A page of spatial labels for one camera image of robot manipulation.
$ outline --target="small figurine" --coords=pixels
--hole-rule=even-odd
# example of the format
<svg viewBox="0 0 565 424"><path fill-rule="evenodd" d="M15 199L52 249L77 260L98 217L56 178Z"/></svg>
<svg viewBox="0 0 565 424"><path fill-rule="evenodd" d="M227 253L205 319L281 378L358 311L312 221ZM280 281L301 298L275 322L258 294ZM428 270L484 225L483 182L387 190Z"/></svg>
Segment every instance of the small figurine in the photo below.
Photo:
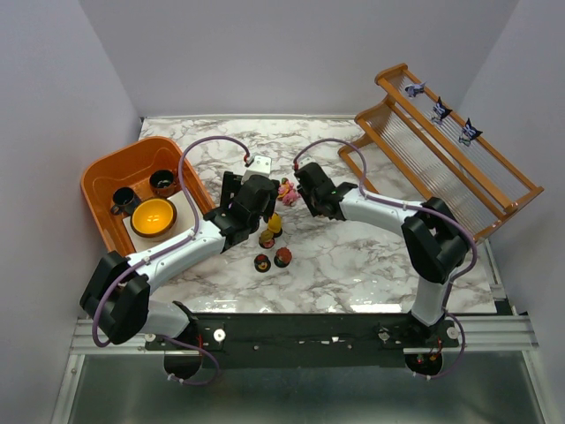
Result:
<svg viewBox="0 0 565 424"><path fill-rule="evenodd" d="M443 105L441 97L438 97L438 101L433 106L432 122L437 125L443 124L443 119L448 117L451 111Z"/></svg>
<svg viewBox="0 0 565 424"><path fill-rule="evenodd" d="M421 95L424 93L424 89L426 88L426 83L422 82L420 84L410 84L404 88L404 91L408 93L409 97L416 97L417 95Z"/></svg>
<svg viewBox="0 0 565 424"><path fill-rule="evenodd" d="M282 201L284 206L292 207L300 199L300 195L294 188L294 183L291 183L288 178L283 178L279 186L279 195L276 199Z"/></svg>
<svg viewBox="0 0 565 424"><path fill-rule="evenodd" d="M275 239L281 237L283 234L283 224L281 217L274 213L268 218L267 229L264 230L259 236L259 246L264 249L270 249L275 245Z"/></svg>
<svg viewBox="0 0 565 424"><path fill-rule="evenodd" d="M471 125L471 120L467 118L465 126L461 129L461 135L459 136L459 142L463 143L465 146L470 146L471 142L475 140L482 131L479 131L473 125Z"/></svg>
<svg viewBox="0 0 565 424"><path fill-rule="evenodd" d="M275 245L275 234L271 230L264 230L259 235L259 246L270 249Z"/></svg>
<svg viewBox="0 0 565 424"><path fill-rule="evenodd" d="M289 266L290 261L292 261L292 253L286 247L281 247L275 253L275 258L273 262L279 268L286 268Z"/></svg>
<svg viewBox="0 0 565 424"><path fill-rule="evenodd" d="M265 254L258 254L255 256L253 265L258 272L267 272L271 269L271 261Z"/></svg>

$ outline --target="wooden rack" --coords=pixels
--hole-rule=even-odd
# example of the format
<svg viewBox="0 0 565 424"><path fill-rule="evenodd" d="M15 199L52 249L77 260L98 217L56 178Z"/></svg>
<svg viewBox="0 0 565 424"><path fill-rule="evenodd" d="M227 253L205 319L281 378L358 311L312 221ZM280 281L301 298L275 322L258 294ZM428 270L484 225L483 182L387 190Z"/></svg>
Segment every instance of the wooden rack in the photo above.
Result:
<svg viewBox="0 0 565 424"><path fill-rule="evenodd" d="M469 146L458 141L465 121L453 110L440 125L431 121L438 96L428 87L415 98L404 88L421 81L399 64L377 75L385 99L359 113L355 122L365 134L353 144L375 143L425 198L442 198L457 220L480 242L500 228L518 210L543 192L483 137ZM450 108L442 99L445 107ZM339 156L359 177L353 150L343 147ZM367 189L377 193L367 180Z"/></svg>

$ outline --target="marble surface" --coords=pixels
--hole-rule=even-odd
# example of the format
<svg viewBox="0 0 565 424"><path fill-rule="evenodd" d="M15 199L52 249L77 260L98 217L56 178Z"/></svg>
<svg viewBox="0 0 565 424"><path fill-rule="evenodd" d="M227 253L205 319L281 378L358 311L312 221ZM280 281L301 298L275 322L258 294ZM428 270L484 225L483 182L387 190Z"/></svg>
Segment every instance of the marble surface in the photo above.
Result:
<svg viewBox="0 0 565 424"><path fill-rule="evenodd" d="M335 137L353 141L361 130L351 120L320 119L146 119L140 138L170 137L181 148L202 137L229 135L243 141L252 153L273 159L272 178L292 175L292 158L314 140ZM337 155L338 145L311 149L313 157L337 183L356 182ZM420 200L418 192L377 147L363 149L370 179L381 194ZM228 141L196 147L189 160L205 187L219 200L225 170L243 174L242 150ZM406 312L416 295L418 276L412 269L403 239L364 223L330 222L311 217L300 200L294 208L277 204L284 234L275 247L258 245L260 230L245 243L210 258L158 289L152 299L180 300L195 312L320 313ZM253 267L259 253L271 259L287 246L293 261L261 274ZM493 313L492 272L484 249L475 269L456 282L448 308L456 313Z"/></svg>

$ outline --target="orange plastic bin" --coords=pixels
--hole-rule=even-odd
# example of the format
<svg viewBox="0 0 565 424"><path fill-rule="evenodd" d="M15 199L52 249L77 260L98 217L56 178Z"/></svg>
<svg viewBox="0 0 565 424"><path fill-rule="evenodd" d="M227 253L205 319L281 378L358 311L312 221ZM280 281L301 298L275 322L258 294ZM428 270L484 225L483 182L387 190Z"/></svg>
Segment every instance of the orange plastic bin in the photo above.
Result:
<svg viewBox="0 0 565 424"><path fill-rule="evenodd" d="M135 252L124 227L124 217L110 213L114 192L120 187L129 186L142 201L154 197L149 186L149 177L157 170L176 170L181 155L180 148L173 140L148 137L104 156L87 168L82 175L80 186L109 251L116 250L122 256ZM202 214L215 208L210 194L187 161L183 175L185 184Z"/></svg>

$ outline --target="small cup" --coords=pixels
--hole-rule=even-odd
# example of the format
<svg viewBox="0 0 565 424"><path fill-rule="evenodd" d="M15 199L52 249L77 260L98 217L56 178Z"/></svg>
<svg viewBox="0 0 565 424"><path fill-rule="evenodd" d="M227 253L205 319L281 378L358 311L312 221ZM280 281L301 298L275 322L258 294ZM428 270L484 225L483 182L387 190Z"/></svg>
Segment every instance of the small cup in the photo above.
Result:
<svg viewBox="0 0 565 424"><path fill-rule="evenodd" d="M132 215L135 208L141 203L138 195L130 187L118 188L114 192L112 200L114 206L109 210L112 215L120 215L122 212Z"/></svg>
<svg viewBox="0 0 565 424"><path fill-rule="evenodd" d="M171 170L158 170L149 178L149 184L156 196L167 199L175 193L175 174Z"/></svg>

